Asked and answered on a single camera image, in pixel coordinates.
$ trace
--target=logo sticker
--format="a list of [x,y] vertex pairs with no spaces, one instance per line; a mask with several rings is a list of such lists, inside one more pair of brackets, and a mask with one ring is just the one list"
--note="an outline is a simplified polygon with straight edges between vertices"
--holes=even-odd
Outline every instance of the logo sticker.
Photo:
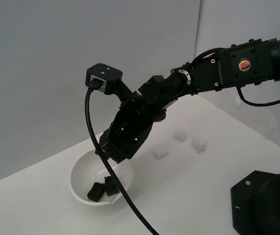
[[239,69],[243,72],[248,71],[251,68],[251,63],[247,58],[242,58],[239,61]]

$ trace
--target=white backdrop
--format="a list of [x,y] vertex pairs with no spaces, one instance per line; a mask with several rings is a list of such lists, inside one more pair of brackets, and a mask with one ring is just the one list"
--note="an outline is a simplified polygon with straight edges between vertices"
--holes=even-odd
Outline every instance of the white backdrop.
[[[0,179],[88,137],[86,69],[105,63],[132,89],[194,55],[199,0],[0,0]],[[95,93],[107,129],[119,100]]]
[[[212,47],[245,43],[251,38],[280,39],[280,1],[201,1],[196,55]],[[280,82],[268,81],[242,90],[251,102],[265,103],[280,99]],[[218,93],[204,93],[202,97],[280,145],[280,105],[257,108],[241,104],[238,107],[236,93],[236,89],[232,88]]]

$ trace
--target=black robotic arm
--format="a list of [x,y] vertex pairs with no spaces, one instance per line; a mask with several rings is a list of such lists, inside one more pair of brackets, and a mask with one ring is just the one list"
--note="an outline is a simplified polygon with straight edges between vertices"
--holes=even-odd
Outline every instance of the black robotic arm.
[[178,98],[230,87],[241,91],[247,84],[280,81],[280,40],[249,40],[230,48],[211,49],[192,63],[172,69],[168,78],[152,76],[138,89],[140,94],[131,92],[121,78],[121,71],[105,64],[92,66],[86,76],[88,87],[99,79],[103,82],[99,91],[115,94],[121,101],[114,121],[99,141],[106,156],[117,163],[134,156],[153,123],[164,120],[166,108]]

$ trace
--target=white cube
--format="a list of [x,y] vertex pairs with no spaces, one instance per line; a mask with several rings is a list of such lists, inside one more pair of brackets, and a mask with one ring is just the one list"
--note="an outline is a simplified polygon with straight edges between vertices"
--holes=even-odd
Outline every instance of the white cube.
[[183,128],[178,128],[174,130],[173,137],[180,142],[185,142],[185,140],[187,139],[187,131]]
[[206,150],[208,141],[204,139],[202,136],[194,136],[192,138],[192,146],[197,153],[201,153]]
[[165,144],[158,144],[153,147],[153,155],[159,160],[169,154],[168,146]]

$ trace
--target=cable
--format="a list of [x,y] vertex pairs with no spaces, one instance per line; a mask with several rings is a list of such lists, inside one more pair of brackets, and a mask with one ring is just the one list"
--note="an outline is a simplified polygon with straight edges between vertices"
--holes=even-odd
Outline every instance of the cable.
[[199,54],[199,55],[198,55],[197,57],[195,57],[194,60],[192,61],[192,65],[193,65],[193,66],[196,66],[197,63],[198,63],[200,60],[202,60],[204,57],[206,57],[206,56],[208,56],[208,55],[211,55],[211,54],[213,54],[213,53],[216,53],[216,52],[218,52],[218,51],[220,51],[220,50],[222,50],[222,49],[225,49],[225,48],[223,48],[223,47],[213,48],[213,49],[207,50],[207,51],[205,51],[205,52]]
[[103,164],[105,165],[106,169],[110,173],[111,177],[113,178],[115,184],[119,188],[119,191],[121,192],[121,194],[123,195],[123,197],[127,201],[127,203],[130,206],[130,208],[133,210],[133,212],[136,214],[136,216],[139,218],[139,220],[145,225],[145,227],[151,232],[151,234],[159,235],[158,232],[155,231],[154,228],[149,224],[149,222],[146,221],[146,219],[143,217],[143,215],[137,209],[137,207],[135,206],[133,201],[130,199],[128,193],[124,189],[124,186],[121,184],[121,182],[119,181],[118,177],[114,173],[112,167],[110,166],[110,164],[106,160],[107,157],[105,156],[104,152],[102,151],[100,145],[98,144],[98,142],[96,140],[96,137],[95,137],[95,134],[94,134],[94,131],[93,131],[93,128],[92,128],[92,124],[91,124],[90,110],[89,110],[89,101],[90,101],[90,95],[91,95],[92,92],[93,92],[93,89],[92,88],[88,88],[88,91],[87,91],[87,94],[86,94],[86,98],[85,98],[86,123],[87,123],[88,131],[89,131],[92,143],[94,144],[95,149],[96,149],[97,153],[99,154]]
[[243,96],[243,93],[241,91],[241,87],[237,87],[237,91],[238,91],[238,94],[240,96],[240,99],[248,104],[248,105],[251,105],[251,106],[255,106],[255,107],[267,107],[267,106],[273,106],[273,105],[276,105],[276,104],[280,104],[280,100],[277,100],[277,101],[274,101],[274,102],[269,102],[269,103],[263,103],[263,104],[256,104],[256,103],[252,103],[252,102],[249,102],[247,101],[244,96]]

